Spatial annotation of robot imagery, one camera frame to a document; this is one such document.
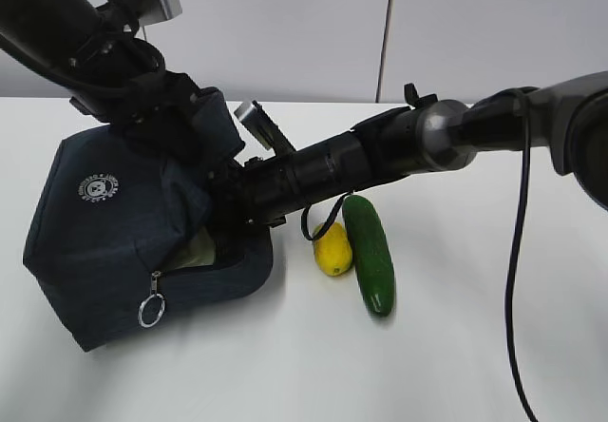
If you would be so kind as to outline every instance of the lemon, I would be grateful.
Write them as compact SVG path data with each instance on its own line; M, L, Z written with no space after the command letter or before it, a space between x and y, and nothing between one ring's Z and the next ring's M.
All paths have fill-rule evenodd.
M319 224L314 233L323 226ZM313 243L314 260L323 273L337 277L348 272L352 264L352 249L346 230L335 222L321 239Z

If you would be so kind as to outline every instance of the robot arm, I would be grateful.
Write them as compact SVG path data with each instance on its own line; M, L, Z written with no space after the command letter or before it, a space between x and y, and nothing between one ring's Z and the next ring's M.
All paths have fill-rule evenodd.
M0 48L67 87L79 110L111 123L125 138L161 147L184 163L195 161L200 152L189 121L201 90L187 75L167 71L162 55L136 38L140 22L175 16L179 2L107 1L95 9L86 0L0 0ZM608 72L521 91L528 99L532 144L548 146L555 170L574 172L607 207ZM244 219L276 225L287 213L344 192L458 170L480 151L523 148L513 96L497 94L468 108L432 95L419 98L407 86L406 99L411 106L299 151L261 107L242 107L239 118L276 156L226 167L230 173L218 177L215 188L237 193Z

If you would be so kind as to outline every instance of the printed logo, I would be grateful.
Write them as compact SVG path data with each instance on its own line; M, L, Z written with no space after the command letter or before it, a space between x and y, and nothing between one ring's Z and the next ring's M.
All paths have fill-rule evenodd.
M118 192L118 180L112 175L91 175L78 186L78 195L83 201L106 201Z

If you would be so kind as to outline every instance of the green cucumber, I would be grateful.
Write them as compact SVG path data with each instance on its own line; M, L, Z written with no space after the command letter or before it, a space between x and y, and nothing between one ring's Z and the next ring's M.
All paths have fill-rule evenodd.
M395 302L395 273L382 222L371 202L361 196L344 200L342 216L363 300L370 313L386 317Z

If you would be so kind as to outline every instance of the zipper pull ring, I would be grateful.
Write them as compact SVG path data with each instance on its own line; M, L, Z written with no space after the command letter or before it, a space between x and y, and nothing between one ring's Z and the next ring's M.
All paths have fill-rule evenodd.
M142 302L142 304L140 305L140 311L138 313L138 321L140 322L140 325L142 327L144 327L144 329L149 329L150 327L154 327L156 324L159 323L159 321L161 320L162 315L164 314L164 296L159 292L159 278L162 276L162 272L154 272L151 275L151 279L150 279L150 296L144 300ZM159 309L159 312L156 314L156 319L154 319L152 322L147 323L143 320L143 310L145 310L145 307L147 306L148 303L150 303L153 299L158 298L161 301L161 308Z

